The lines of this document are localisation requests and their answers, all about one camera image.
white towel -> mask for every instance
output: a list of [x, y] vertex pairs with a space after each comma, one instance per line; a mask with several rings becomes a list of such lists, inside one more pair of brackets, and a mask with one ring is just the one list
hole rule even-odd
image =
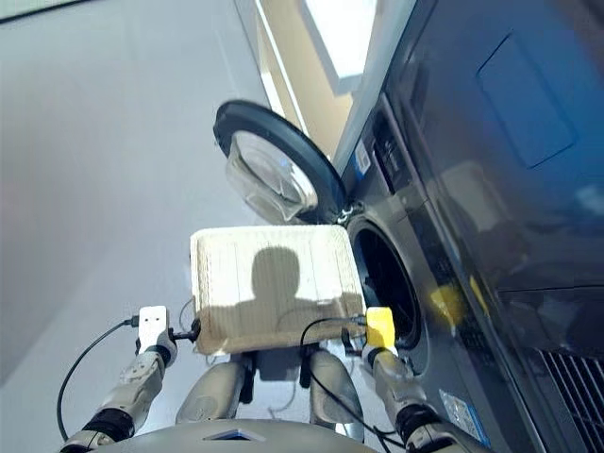
[[[341, 226], [244, 226], [191, 237], [197, 349], [223, 354], [293, 346], [310, 322], [365, 311], [359, 273]], [[321, 323], [305, 343], [338, 337]]]

wire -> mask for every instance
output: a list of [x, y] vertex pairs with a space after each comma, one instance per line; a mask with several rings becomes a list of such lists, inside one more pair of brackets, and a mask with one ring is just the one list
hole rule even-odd
[[86, 349], [84, 349], [84, 352], [82, 352], [79, 355], [79, 357], [75, 360], [72, 367], [67, 372], [67, 376], [65, 376], [63, 383], [60, 385], [59, 396], [57, 398], [57, 424], [59, 425], [60, 436], [63, 438], [63, 442], [65, 442], [65, 441], [67, 441], [67, 439], [69, 439], [69, 436], [67, 435], [67, 432], [65, 431], [65, 426], [63, 425], [63, 394], [65, 393], [65, 387], [67, 387], [67, 383], [69, 382], [70, 377], [72, 376], [72, 374], [74, 373], [74, 371], [76, 370], [77, 366], [82, 361], [82, 359], [84, 359], [86, 354], [91, 352], [91, 350], [97, 344], [99, 344], [103, 340], [105, 340], [111, 333], [113, 333], [118, 328], [120, 328], [122, 326], [131, 326], [131, 325], [132, 325], [132, 319], [125, 319], [120, 324], [116, 324], [115, 326], [110, 328], [107, 332], [105, 332], [103, 335], [101, 335], [96, 340], [94, 340]]
[[189, 305], [191, 305], [191, 303], [193, 302], [193, 296], [191, 296], [191, 298], [184, 303], [184, 305], [180, 308], [180, 313], [178, 314], [178, 325], [180, 326], [180, 331], [181, 332], [186, 332], [189, 330], [189, 328], [184, 327], [184, 323], [182, 322], [182, 315], [185, 312], [185, 309], [187, 307], [189, 307]]
[[[302, 335], [300, 336], [300, 353], [302, 355], [302, 359], [305, 359], [305, 354], [304, 354], [304, 337], [306, 337], [307, 332], [313, 327], [316, 326], [317, 324], [320, 323], [324, 323], [324, 322], [328, 322], [328, 321], [346, 321], [346, 322], [357, 322], [358, 321], [358, 317], [353, 317], [353, 318], [343, 318], [343, 317], [331, 317], [331, 318], [321, 318], [321, 319], [316, 319], [314, 321], [312, 321], [310, 324], [308, 324], [304, 330], [302, 330]], [[379, 443], [382, 444], [382, 446], [384, 446], [384, 450], [386, 451], [386, 453], [390, 453], [390, 450], [385, 447], [385, 442], [388, 442], [392, 445], [396, 445], [400, 448], [405, 449], [405, 446], [403, 444], [401, 444], [398, 441], [395, 441], [394, 439], [390, 439], [389, 437], [387, 437], [387, 435], [389, 434], [394, 434], [394, 431], [382, 431], [381, 429], [379, 429], [378, 427], [370, 427], [369, 425], [367, 425], [365, 423], [365, 421], [352, 409], [350, 409], [346, 403], [344, 403], [342, 401], [342, 399], [340, 399], [339, 396], [337, 396], [335, 393], [333, 393], [330, 389], [328, 389], [325, 384], [323, 382], [321, 382], [319, 380], [319, 378], [317, 376], [314, 375], [314, 373], [312, 372], [312, 370], [309, 368], [309, 374], [310, 377], [312, 378], [312, 380], [314, 380], [317, 385], [319, 387], [321, 387], [321, 389], [323, 389], [323, 391], [331, 398], [333, 399], [336, 404], [338, 404], [338, 406], [340, 406], [342, 409], [344, 409], [346, 412], [348, 412], [352, 418], [354, 418], [355, 420], [357, 420], [359, 423], [362, 424], [362, 426], [367, 429], [369, 432], [371, 432], [373, 435], [375, 435], [377, 437], [377, 439], [379, 440]]]

yellow object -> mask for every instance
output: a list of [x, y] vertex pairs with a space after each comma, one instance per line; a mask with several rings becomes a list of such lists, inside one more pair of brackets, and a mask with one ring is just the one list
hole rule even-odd
[[367, 318], [367, 344], [375, 347], [394, 346], [393, 313], [387, 307], [371, 307]]
[[450, 327], [456, 327], [465, 316], [462, 296], [453, 285], [439, 286], [430, 294], [430, 301]]

ventilation grille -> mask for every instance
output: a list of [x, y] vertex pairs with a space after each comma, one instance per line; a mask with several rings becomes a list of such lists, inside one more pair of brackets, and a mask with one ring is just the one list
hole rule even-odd
[[589, 451], [604, 451], [604, 361], [540, 351]]

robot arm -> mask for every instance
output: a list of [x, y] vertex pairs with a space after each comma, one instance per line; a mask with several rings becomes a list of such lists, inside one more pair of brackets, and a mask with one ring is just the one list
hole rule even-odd
[[176, 344], [165, 307], [144, 307], [139, 313], [139, 354], [91, 421], [70, 437], [61, 453], [93, 451], [130, 438], [144, 424], [161, 390], [165, 368], [176, 359]]
[[376, 348], [366, 354], [391, 423], [409, 451], [488, 453], [491, 450], [428, 404], [411, 368], [391, 350]]

